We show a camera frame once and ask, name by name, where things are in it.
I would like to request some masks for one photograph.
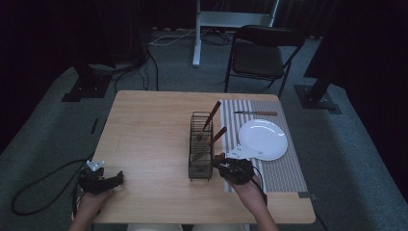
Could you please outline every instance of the black curtain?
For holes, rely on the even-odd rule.
[[[407,40],[406,1],[344,0],[305,75],[345,89],[408,200]]]

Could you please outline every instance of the dish rack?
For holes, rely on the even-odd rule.
[[[210,181],[213,176],[213,167],[211,162],[214,157],[213,146],[208,147],[208,143],[214,135],[213,121],[203,130],[203,127],[210,116],[210,113],[194,112],[191,116],[190,129],[190,152],[189,152],[189,178],[207,179]],[[200,141],[196,140],[197,135],[201,134]]]

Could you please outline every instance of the dark background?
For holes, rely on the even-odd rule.
[[[212,9],[216,2],[203,1],[202,9]],[[296,28],[306,37],[324,37],[306,75],[329,80],[346,90],[407,198],[407,4],[402,0],[282,2],[276,26]],[[271,1],[226,3],[230,11],[264,13]],[[140,9],[130,13],[131,6]],[[2,1],[0,151],[7,147],[53,81],[68,67],[89,63],[114,65],[117,60],[114,51],[120,48],[115,49],[117,43],[108,36],[113,27],[103,23],[101,9],[115,9],[113,12],[120,15],[130,13],[137,22],[159,29],[195,25],[195,1],[191,0]],[[124,20],[118,17],[116,25],[125,25]],[[123,36],[116,39],[129,39],[128,34]],[[135,47],[141,42],[135,40]],[[137,55],[142,52],[140,47],[133,51]],[[119,58],[129,59],[123,56],[123,51]]]

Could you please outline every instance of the black chair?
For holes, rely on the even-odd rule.
[[[255,25],[241,27],[232,41],[224,92],[228,90],[230,76],[269,80],[268,88],[276,79],[283,77],[278,94],[280,98],[292,59],[304,42],[305,37],[301,33],[290,29]],[[280,47],[285,46],[292,47],[293,52],[284,62]]]

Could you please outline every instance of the chair leg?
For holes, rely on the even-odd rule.
[[[270,81],[270,84],[268,85],[268,88],[270,88],[270,86],[272,86],[273,83],[275,83],[275,80]]]
[[[290,63],[288,64],[288,67],[286,68],[285,74],[284,74],[284,76],[283,76],[282,85],[281,85],[281,87],[280,87],[280,89],[279,89],[278,98],[280,98],[281,95],[282,95],[283,88],[285,87],[286,80],[288,79],[289,71],[291,70],[291,65],[292,65],[292,62],[290,62]]]
[[[224,88],[224,93],[226,93],[228,91],[228,84],[229,84],[229,78],[231,75],[231,59],[228,62],[228,67],[227,67],[227,72],[225,74],[225,88]]]
[[[229,84],[229,71],[227,71],[227,74],[225,76],[225,87],[224,87],[224,93],[226,93],[228,91],[228,84]]]

